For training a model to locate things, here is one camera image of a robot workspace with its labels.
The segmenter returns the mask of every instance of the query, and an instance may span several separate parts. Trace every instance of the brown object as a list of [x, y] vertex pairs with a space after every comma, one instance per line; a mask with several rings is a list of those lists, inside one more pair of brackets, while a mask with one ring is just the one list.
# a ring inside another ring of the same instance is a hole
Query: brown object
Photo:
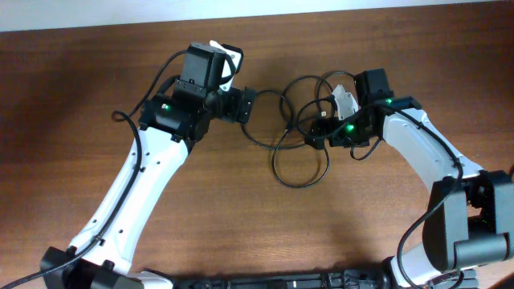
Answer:
[[[239, 88], [283, 89], [300, 75], [384, 67], [396, 95], [414, 96], [463, 154], [508, 170], [513, 19], [511, 2], [490, 2], [0, 34], [0, 284], [38, 270], [49, 246], [65, 249], [82, 229], [133, 141], [111, 111], [129, 112], [161, 64], [193, 41], [244, 50]], [[181, 67], [178, 59], [165, 75]], [[293, 88], [296, 109], [312, 99], [313, 84]], [[262, 141], [277, 141], [284, 129], [277, 104], [276, 96], [255, 104], [248, 129]], [[268, 151], [238, 125], [213, 121], [162, 194], [133, 271], [310, 271], [394, 254], [426, 209], [426, 188], [387, 145], [361, 162], [329, 151], [325, 180], [287, 189], [271, 174]], [[284, 152], [279, 171], [306, 181], [317, 161], [323, 168], [323, 153], [310, 148]], [[416, 232], [406, 247], [419, 241]], [[512, 260], [480, 268], [479, 281], [489, 287], [512, 271]]]

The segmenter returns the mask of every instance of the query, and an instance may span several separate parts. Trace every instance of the table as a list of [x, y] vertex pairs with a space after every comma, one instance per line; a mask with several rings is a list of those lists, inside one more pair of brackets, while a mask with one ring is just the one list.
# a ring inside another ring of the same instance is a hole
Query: table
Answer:
[[[508, 170], [513, 19], [510, 2], [489, 2], [0, 34], [0, 283], [38, 270], [49, 246], [65, 249], [82, 229], [133, 141], [111, 111], [129, 111], [161, 64], [190, 42], [241, 47], [239, 88], [282, 89], [300, 75], [384, 67], [396, 95], [414, 96], [464, 155]], [[179, 59], [165, 74], [181, 67]], [[331, 83], [351, 87], [344, 77]], [[313, 89], [314, 81], [292, 89], [296, 109]], [[262, 141], [277, 141], [284, 129], [277, 104], [276, 96], [255, 103], [248, 129]], [[425, 211], [426, 188], [385, 144], [361, 162], [346, 149], [329, 152], [332, 167], [319, 185], [288, 189], [271, 174], [270, 152], [238, 125], [211, 122], [161, 195], [133, 271], [287, 273], [391, 256]], [[323, 153], [310, 148], [279, 156], [288, 181], [323, 166]], [[414, 233], [406, 247], [420, 239]], [[478, 269], [479, 281], [488, 287], [513, 271], [512, 260], [493, 264]]]

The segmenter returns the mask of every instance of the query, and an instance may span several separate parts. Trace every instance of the white and black device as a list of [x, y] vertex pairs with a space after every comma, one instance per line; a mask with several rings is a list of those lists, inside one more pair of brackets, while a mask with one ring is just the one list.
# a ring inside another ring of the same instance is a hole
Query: white and black device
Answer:
[[[438, 278], [441, 288], [448, 288], [445, 283], [448, 279], [441, 279], [441, 275], [512, 258], [512, 179], [505, 172], [488, 173], [467, 159], [435, 129], [419, 103], [411, 97], [394, 98], [384, 70], [379, 69], [365, 71], [354, 78], [360, 109], [353, 96], [340, 87], [335, 92], [339, 116], [319, 118], [313, 122], [311, 132], [329, 135], [331, 146], [343, 147], [366, 146], [370, 137], [378, 136], [406, 158], [431, 191], [428, 208], [434, 213], [423, 227], [423, 242], [401, 256], [402, 268], [398, 258], [391, 257], [373, 271], [347, 270], [263, 279], [174, 282], [169, 276], [154, 271], [129, 273], [137, 241], [153, 207], [194, 144], [207, 133], [210, 121], [218, 118], [242, 124], [248, 122], [255, 92], [230, 86], [242, 61], [243, 51], [237, 47], [216, 42], [190, 45], [181, 75], [165, 81], [141, 109], [138, 130], [141, 146], [134, 141], [107, 196], [87, 225], [71, 240], [68, 250], [50, 247], [41, 269], [73, 259], [77, 252], [88, 248], [92, 240], [98, 238], [134, 169], [139, 169], [121, 208], [101, 239], [81, 259], [44, 275], [49, 288], [391, 289], [409, 287], [409, 281], [436, 288], [431, 280]], [[172, 85], [173, 93], [167, 96]], [[324, 141], [305, 137], [305, 142], [315, 149], [324, 149]], [[456, 156], [458, 164], [451, 156]], [[481, 208], [482, 213], [469, 218], [468, 204]], [[476, 284], [469, 281], [475, 278], [473, 271], [465, 275], [469, 278], [466, 282], [461, 280], [463, 287], [475, 287]]]

